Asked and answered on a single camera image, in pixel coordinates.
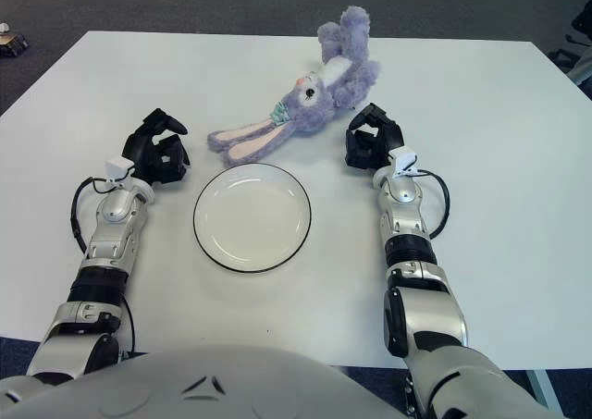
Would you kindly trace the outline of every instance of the stuffed bunny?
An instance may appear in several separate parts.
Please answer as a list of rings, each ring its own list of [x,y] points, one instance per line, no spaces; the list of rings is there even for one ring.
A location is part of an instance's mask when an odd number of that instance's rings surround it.
[[[298,79],[294,89],[277,103],[268,119],[240,129],[212,132],[210,149],[224,151],[226,166],[256,162],[295,132],[316,132],[338,109],[349,109],[365,98],[376,83],[379,65],[368,60],[370,18],[350,6],[340,25],[328,22],[318,29],[323,63],[320,72]]]

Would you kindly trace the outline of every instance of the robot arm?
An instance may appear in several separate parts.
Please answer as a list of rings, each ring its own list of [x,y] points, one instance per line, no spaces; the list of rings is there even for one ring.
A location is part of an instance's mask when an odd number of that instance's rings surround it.
[[[467,348],[463,312],[438,266],[421,215],[422,190],[413,179],[421,172],[414,168],[417,156],[380,108],[369,105],[360,116],[348,132],[346,161],[377,169],[373,184],[388,266],[385,345],[411,373],[407,414],[429,419],[561,417],[536,403],[486,356]],[[352,132],[364,123],[378,128],[375,137]]]
[[[68,300],[57,309],[28,376],[58,385],[117,362],[119,347],[113,335],[120,325],[121,303],[138,253],[147,205],[154,200],[151,185],[181,180],[189,164],[178,135],[152,143],[153,136],[166,129],[187,133],[176,119],[156,109],[129,136],[123,156],[106,163],[106,191],[102,191],[106,197],[96,210],[96,230]],[[164,155],[169,157],[167,161],[163,161]],[[74,216],[75,236],[80,235],[77,226]]]

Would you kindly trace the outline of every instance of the pink inner ear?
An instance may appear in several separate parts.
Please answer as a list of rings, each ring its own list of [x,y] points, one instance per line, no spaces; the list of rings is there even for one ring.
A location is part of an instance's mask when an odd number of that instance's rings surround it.
[[[233,160],[240,160],[252,155],[272,142],[285,128],[286,126],[279,126],[259,138],[235,144],[228,150],[228,156]]]
[[[230,140],[238,139],[240,137],[245,137],[256,130],[264,128],[267,125],[271,124],[271,118],[264,120],[260,123],[255,123],[250,126],[245,126],[239,129],[232,129],[232,130],[225,130],[224,132],[220,132],[216,134],[216,138],[219,139],[221,142],[228,142]]]

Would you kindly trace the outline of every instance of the gray carpet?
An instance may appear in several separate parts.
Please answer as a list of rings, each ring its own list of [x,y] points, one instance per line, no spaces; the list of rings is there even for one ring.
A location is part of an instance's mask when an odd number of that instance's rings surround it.
[[[370,12],[376,37],[526,40],[543,52],[566,47],[577,53],[563,35],[574,33],[569,24],[586,1],[0,0],[0,21],[31,44],[19,58],[0,58],[0,114],[88,30],[313,35],[319,24],[356,4]],[[0,378],[23,374],[35,347],[0,338]],[[353,368],[349,374],[401,405],[401,372]],[[511,376],[528,388],[524,372]],[[592,417],[592,370],[553,371],[549,377],[567,416]]]

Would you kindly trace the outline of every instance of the white plate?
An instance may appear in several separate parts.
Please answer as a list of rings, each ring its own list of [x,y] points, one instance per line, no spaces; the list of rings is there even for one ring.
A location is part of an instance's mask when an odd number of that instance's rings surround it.
[[[214,177],[193,212],[195,237],[218,264],[244,273],[283,264],[311,226],[306,191],[276,166],[236,166]]]

